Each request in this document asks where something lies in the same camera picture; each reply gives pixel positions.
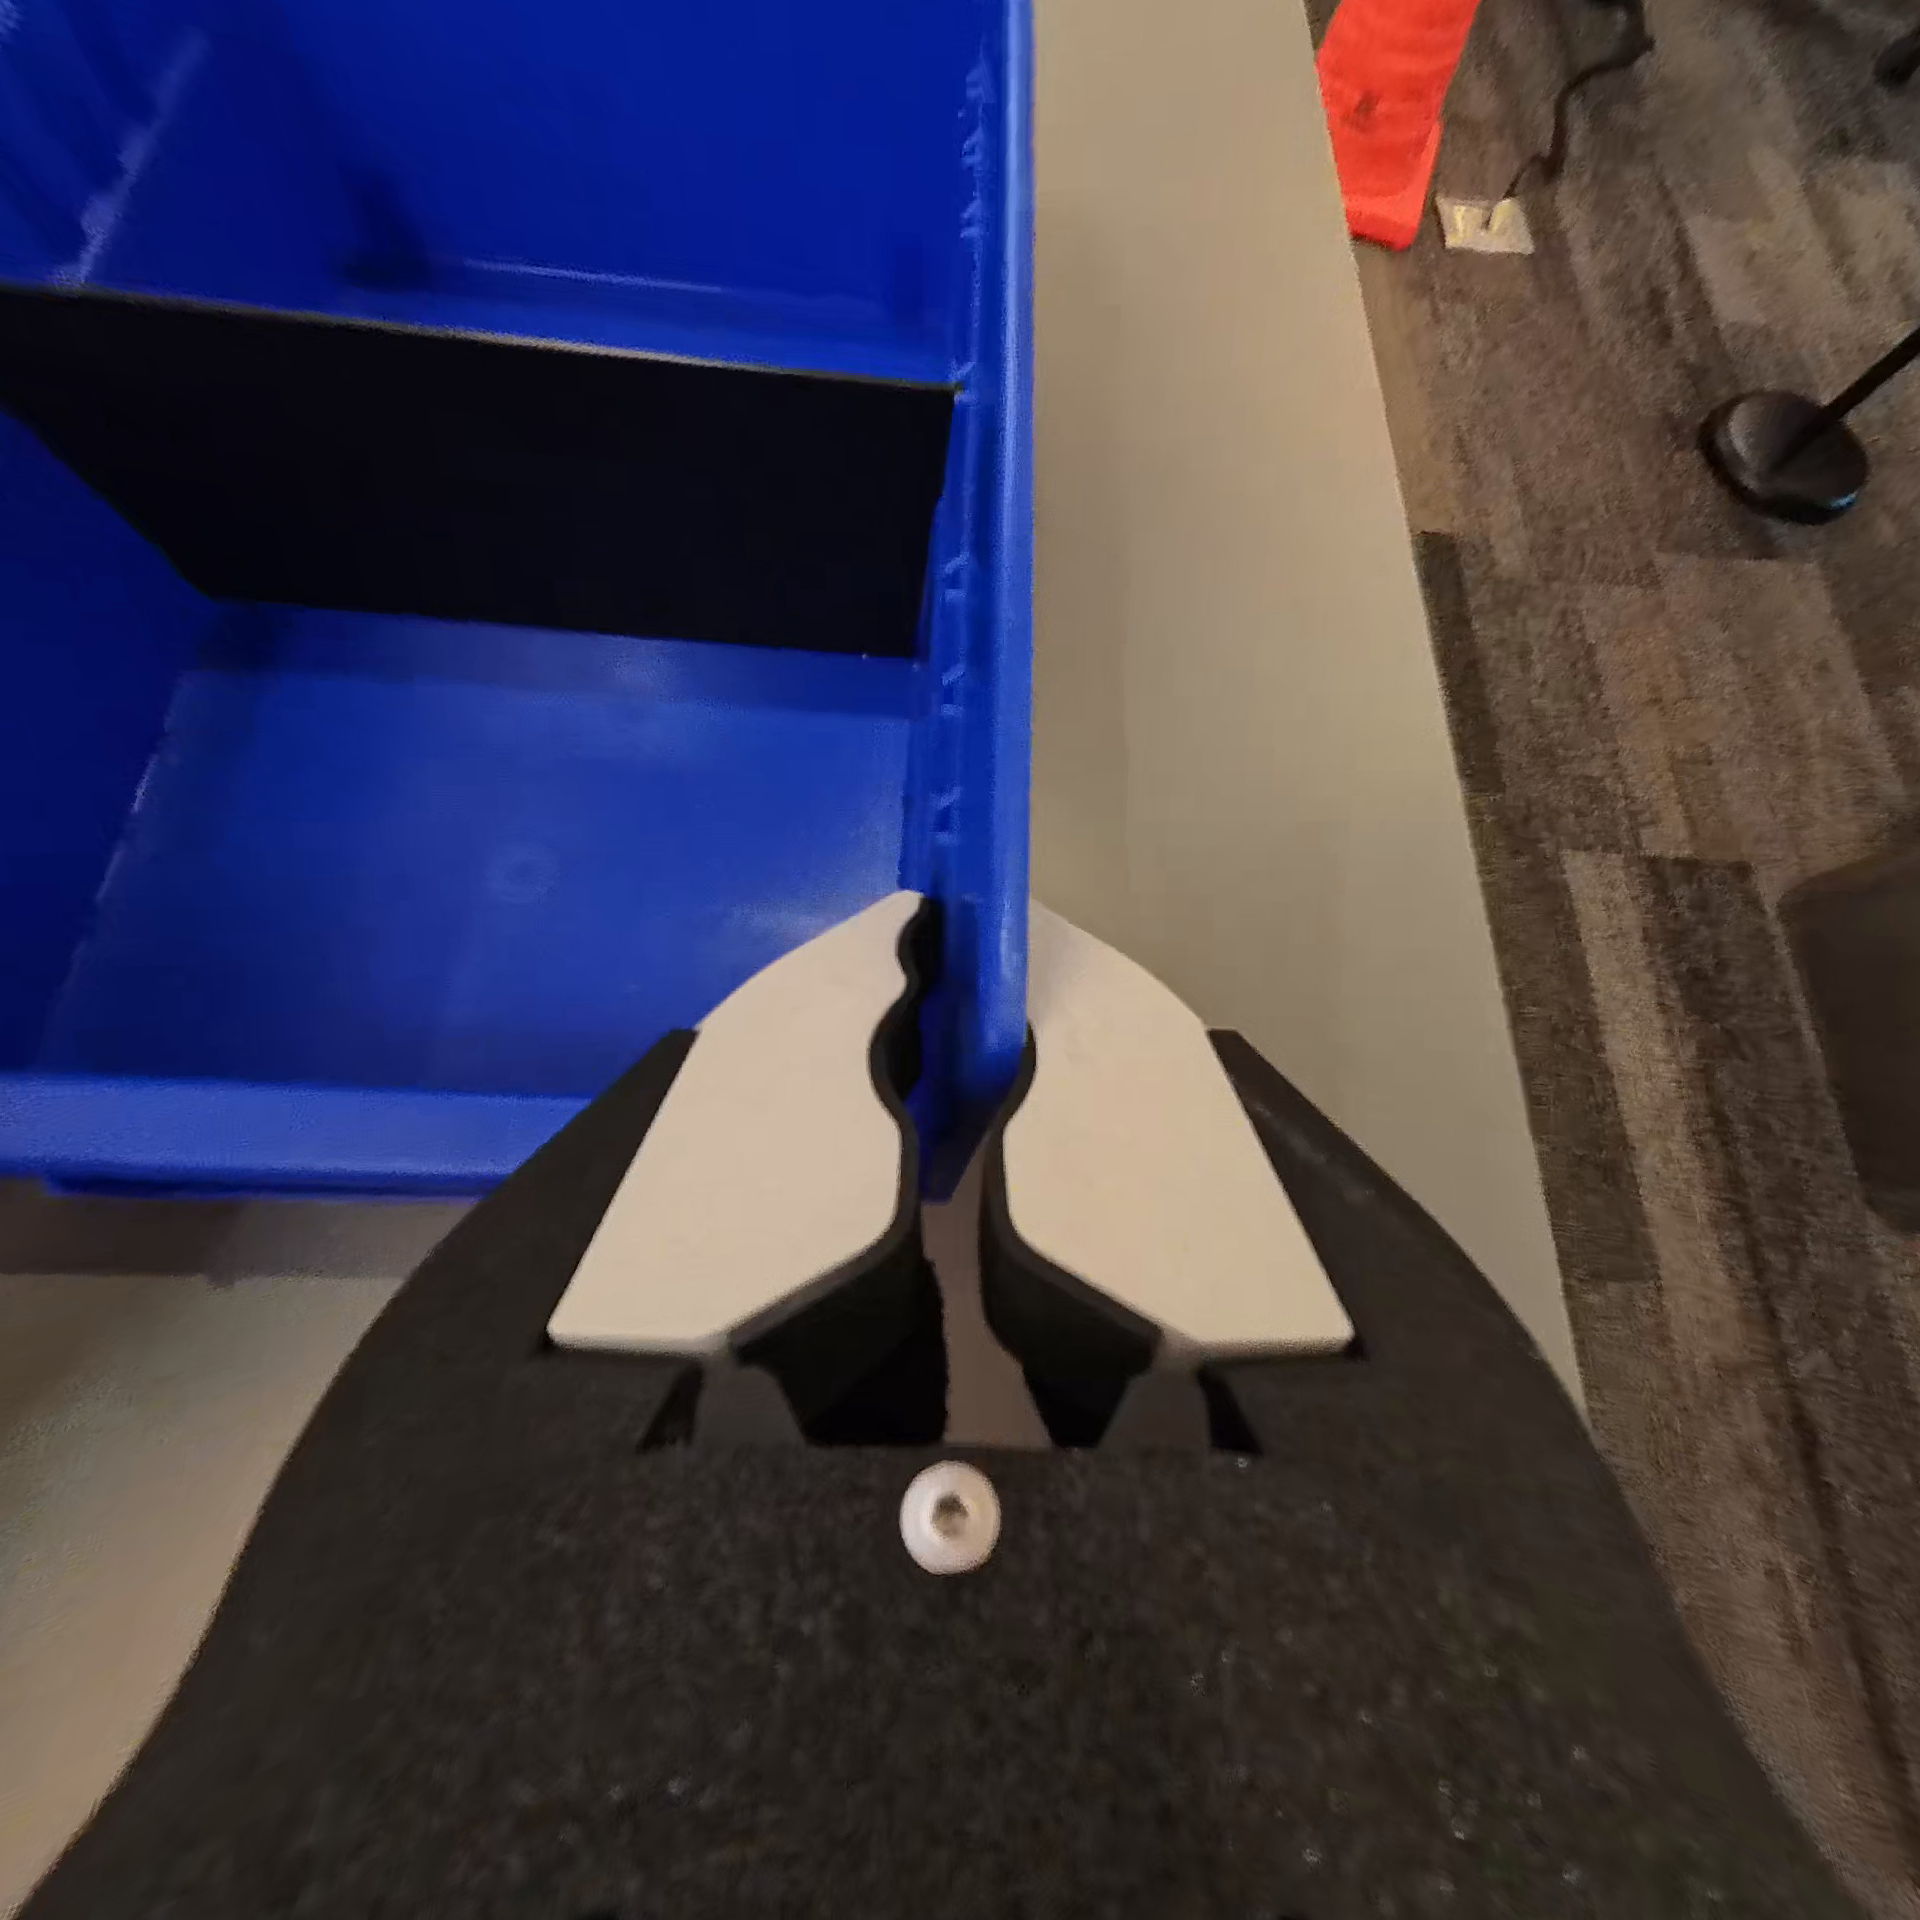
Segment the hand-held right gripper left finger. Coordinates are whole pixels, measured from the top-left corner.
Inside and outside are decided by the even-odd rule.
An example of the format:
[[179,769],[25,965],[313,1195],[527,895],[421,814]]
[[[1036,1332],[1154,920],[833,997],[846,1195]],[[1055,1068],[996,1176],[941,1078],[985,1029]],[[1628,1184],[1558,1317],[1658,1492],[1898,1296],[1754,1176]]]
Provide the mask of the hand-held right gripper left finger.
[[552,1350],[755,1368],[792,1409],[938,1409],[910,1114],[932,944],[938,907],[885,895],[697,1023],[550,1316]]

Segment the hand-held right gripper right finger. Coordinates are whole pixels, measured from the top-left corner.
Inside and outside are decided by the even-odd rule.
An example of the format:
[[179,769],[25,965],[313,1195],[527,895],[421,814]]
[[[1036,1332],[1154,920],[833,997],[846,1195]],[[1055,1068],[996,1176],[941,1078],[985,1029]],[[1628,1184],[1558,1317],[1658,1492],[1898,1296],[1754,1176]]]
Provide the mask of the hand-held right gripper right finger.
[[1023,1053],[983,1151],[976,1271],[1040,1409],[1352,1345],[1202,1015],[1064,915],[1023,924]]

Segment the blue plastic bin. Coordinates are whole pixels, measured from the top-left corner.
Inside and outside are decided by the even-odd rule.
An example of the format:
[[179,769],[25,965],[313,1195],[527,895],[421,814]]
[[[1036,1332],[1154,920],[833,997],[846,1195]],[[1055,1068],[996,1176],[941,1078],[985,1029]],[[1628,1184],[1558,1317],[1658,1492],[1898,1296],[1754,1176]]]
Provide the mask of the blue plastic bin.
[[4,285],[954,387],[913,656],[213,600],[4,416],[4,1176],[465,1198],[938,907],[1023,1041],[1034,4],[4,4]]

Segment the grey desk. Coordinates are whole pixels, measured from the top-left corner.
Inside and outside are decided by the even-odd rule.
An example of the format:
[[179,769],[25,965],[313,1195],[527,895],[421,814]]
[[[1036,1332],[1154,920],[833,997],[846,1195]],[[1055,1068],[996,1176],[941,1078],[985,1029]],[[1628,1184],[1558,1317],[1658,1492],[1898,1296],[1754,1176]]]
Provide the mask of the grey desk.
[[[1583,1377],[1302,4],[1036,4],[1036,897],[1279,1062]],[[465,1198],[4,1184],[4,1916]]]

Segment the black round floor base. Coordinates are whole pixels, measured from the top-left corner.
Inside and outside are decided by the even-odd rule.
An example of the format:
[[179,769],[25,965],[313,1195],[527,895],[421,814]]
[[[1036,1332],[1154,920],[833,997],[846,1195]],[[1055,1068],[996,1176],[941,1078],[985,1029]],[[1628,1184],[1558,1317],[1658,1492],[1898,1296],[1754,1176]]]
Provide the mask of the black round floor base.
[[1695,443],[1723,490],[1748,511],[1803,529],[1834,524],[1868,484],[1868,450],[1850,431],[1850,416],[1905,370],[1916,355],[1920,328],[1911,324],[1898,346],[1826,401],[1781,387],[1738,394],[1705,416]]

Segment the orange traffic cone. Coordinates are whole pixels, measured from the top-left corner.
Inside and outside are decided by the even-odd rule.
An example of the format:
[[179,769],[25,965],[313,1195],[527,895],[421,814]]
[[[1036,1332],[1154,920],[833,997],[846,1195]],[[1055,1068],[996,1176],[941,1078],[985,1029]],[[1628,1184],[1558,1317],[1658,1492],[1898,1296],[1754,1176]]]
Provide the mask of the orange traffic cone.
[[1474,0],[1340,0],[1315,51],[1351,238],[1409,252]]

